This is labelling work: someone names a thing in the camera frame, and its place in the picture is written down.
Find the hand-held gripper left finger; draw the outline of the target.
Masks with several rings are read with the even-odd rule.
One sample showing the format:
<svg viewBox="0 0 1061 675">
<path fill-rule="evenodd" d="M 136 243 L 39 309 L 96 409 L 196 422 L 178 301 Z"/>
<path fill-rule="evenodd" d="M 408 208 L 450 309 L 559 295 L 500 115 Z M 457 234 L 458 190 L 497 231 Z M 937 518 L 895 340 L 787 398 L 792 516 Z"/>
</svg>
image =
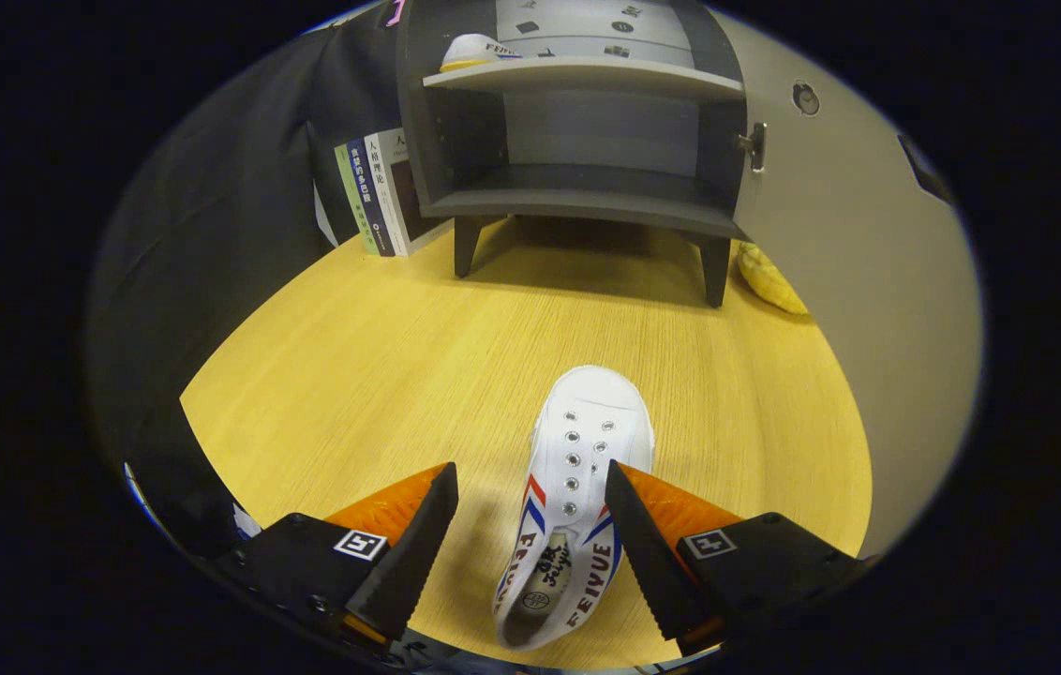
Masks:
<svg viewBox="0 0 1061 675">
<path fill-rule="evenodd" d="M 286 623 L 351 648 L 405 634 L 458 505 L 453 462 L 325 518 L 291 513 L 218 557 L 218 571 Z"/>
</svg>

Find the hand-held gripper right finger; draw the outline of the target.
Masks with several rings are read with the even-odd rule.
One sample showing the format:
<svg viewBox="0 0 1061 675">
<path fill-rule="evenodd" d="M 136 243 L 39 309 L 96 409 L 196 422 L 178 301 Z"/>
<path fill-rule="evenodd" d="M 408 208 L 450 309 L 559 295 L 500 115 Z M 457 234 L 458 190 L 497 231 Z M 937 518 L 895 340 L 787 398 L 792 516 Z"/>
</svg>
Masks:
<svg viewBox="0 0 1061 675">
<path fill-rule="evenodd" d="M 684 656 L 794 623 L 869 569 L 783 514 L 741 517 L 618 461 L 605 503 L 659 631 Z"/>
</svg>

